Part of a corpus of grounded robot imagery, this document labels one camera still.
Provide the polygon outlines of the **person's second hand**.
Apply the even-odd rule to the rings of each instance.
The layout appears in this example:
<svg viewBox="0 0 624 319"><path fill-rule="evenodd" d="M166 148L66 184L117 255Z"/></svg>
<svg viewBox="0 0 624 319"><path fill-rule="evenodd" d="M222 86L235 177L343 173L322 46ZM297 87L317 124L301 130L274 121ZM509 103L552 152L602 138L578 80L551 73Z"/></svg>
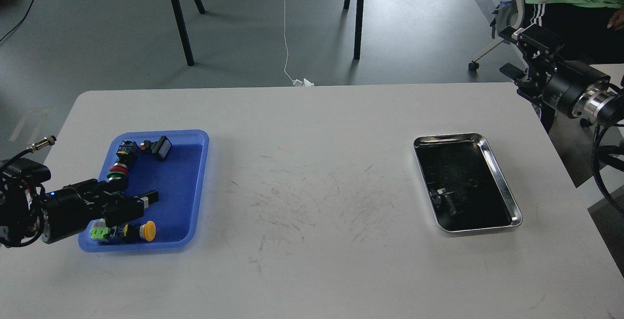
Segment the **person's second hand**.
<svg viewBox="0 0 624 319"><path fill-rule="evenodd" d="M619 32L624 29L624 9L616 10L613 15L611 15L609 21L606 26L609 30Z"/></svg>

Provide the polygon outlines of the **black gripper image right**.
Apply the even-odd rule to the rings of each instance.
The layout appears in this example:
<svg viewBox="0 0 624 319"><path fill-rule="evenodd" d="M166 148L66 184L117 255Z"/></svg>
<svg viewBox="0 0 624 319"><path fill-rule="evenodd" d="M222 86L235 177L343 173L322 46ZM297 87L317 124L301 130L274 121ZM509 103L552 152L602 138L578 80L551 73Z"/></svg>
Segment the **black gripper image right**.
<svg viewBox="0 0 624 319"><path fill-rule="evenodd" d="M517 94L538 107L548 106L574 119L611 117L610 77L581 61L559 55L565 40L539 25L506 26L498 35L521 52L526 70L512 63L500 72L517 86Z"/></svg>

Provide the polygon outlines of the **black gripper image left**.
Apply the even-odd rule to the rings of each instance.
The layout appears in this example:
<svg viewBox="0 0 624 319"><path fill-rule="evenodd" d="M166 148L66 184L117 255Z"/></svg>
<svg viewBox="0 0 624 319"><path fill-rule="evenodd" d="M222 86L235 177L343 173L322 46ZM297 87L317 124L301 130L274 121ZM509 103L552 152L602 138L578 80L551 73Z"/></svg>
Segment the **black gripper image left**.
<svg viewBox="0 0 624 319"><path fill-rule="evenodd" d="M143 210L158 202L158 190L127 196L127 177L87 179L45 195L42 202L45 226L41 239L51 244L84 231L89 223L105 219L107 227L120 226L143 217Z"/></svg>

